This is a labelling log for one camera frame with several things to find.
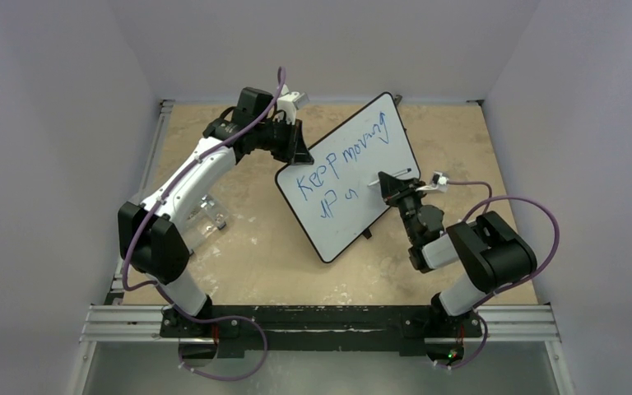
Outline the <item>white whiteboard black frame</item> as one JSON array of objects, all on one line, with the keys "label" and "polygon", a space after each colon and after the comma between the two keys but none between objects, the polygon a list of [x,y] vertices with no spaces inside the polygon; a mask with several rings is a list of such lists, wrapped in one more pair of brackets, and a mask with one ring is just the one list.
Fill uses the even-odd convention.
[{"label": "white whiteboard black frame", "polygon": [[421,175],[389,92],[328,132],[309,153],[313,164],[287,165],[276,172],[275,182],[323,263],[332,263],[388,210],[380,172]]}]

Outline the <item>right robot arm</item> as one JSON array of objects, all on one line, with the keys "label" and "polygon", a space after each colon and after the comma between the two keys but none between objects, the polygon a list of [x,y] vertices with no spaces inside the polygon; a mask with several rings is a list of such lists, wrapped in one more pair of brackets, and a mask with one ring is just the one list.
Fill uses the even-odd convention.
[{"label": "right robot arm", "polygon": [[396,208],[402,219],[412,266],[427,273],[462,264],[456,282],[431,298],[429,323],[438,334],[450,334],[484,298],[537,270],[536,254],[497,212],[481,214],[472,223],[444,226],[444,212],[422,202],[422,181],[385,172],[378,177],[383,202]]}]

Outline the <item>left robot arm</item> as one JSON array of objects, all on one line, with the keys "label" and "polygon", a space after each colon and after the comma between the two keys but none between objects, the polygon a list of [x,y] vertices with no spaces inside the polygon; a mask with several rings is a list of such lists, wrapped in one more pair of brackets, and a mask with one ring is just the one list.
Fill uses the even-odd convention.
[{"label": "left robot arm", "polygon": [[146,275],[181,314],[191,336],[208,333],[216,320],[211,298],[192,279],[187,266],[191,248],[183,232],[191,212],[211,187],[253,151],[271,154],[288,165],[311,165],[297,111],[305,93],[282,87],[277,94],[245,87],[235,106],[212,120],[187,160],[155,192],[118,210],[118,239],[123,260],[123,288],[131,291],[128,270]]}]

